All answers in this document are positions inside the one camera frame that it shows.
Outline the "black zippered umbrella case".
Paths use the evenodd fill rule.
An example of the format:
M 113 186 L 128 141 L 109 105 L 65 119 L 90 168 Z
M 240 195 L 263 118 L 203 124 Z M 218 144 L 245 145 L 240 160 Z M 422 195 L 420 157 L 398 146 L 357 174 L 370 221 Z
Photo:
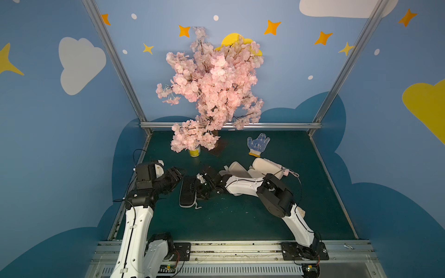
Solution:
M 179 196 L 179 205 L 182 208 L 199 209 L 197 204 L 197 178 L 192 176 L 185 176 L 181 185 Z

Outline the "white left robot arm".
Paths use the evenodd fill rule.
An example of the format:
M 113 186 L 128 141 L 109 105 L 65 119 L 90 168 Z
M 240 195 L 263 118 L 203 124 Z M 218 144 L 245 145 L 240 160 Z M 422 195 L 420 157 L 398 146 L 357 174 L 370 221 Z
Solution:
M 147 235 L 159 196 L 171 193 L 183 175 L 175 167 L 165 169 L 161 160 L 140 163 L 135 172 L 134 188 L 123 199 L 125 230 L 112 278 L 155 278 L 164 259 L 174 253 L 169 232 L 150 240 Z

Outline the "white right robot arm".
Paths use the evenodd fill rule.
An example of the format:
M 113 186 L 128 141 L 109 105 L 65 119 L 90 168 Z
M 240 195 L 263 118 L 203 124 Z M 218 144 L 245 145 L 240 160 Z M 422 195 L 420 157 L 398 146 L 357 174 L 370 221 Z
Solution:
M 275 174 L 264 177 L 238 177 L 222 174 L 207 167 L 197 174 L 198 185 L 216 192 L 234 196 L 249 195 L 261 200 L 265 208 L 281 218 L 293 234 L 297 255 L 305 259 L 318 259 L 323 251 L 322 239 L 305 222 L 302 209 L 294 199 L 291 189 Z

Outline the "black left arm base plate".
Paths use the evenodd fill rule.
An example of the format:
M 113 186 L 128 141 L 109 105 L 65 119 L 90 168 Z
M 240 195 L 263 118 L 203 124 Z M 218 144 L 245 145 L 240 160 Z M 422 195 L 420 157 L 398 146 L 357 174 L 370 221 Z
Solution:
M 189 261 L 191 256 L 191 243 L 174 242 L 172 246 L 168 246 L 168 253 L 164 258 L 165 261 Z

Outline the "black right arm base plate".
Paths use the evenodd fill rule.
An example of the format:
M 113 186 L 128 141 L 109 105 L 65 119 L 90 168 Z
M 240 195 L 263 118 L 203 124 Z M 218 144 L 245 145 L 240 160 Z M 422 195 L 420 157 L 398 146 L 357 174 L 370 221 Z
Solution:
M 329 255 L 326 245 L 317 242 L 311 247 L 305 247 L 297 242 L 281 242 L 280 247 L 285 261 L 328 261 Z

